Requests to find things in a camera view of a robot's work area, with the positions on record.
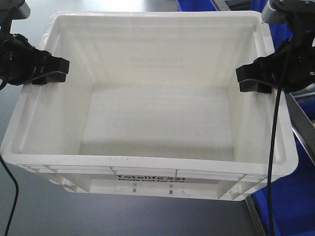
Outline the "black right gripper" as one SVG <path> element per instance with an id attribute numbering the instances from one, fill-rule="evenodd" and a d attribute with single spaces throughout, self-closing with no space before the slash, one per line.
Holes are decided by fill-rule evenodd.
<path id="1" fill-rule="evenodd" d="M 305 33 L 298 42 L 293 38 L 284 40 L 275 51 L 275 67 L 277 76 L 280 76 L 285 59 L 288 57 L 287 68 L 283 80 L 284 92 L 296 92 L 305 89 L 315 82 L 315 33 Z M 253 63 L 245 64 L 236 69 L 240 92 L 272 93 L 269 85 L 273 80 L 273 56 L 258 57 Z"/>

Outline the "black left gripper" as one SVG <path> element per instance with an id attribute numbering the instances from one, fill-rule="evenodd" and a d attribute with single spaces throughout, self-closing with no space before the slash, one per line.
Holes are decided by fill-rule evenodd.
<path id="1" fill-rule="evenodd" d="M 21 34 L 0 34 L 1 85 L 25 83 L 46 85 L 63 83 L 69 72 L 69 61 L 48 51 L 35 50 Z"/>

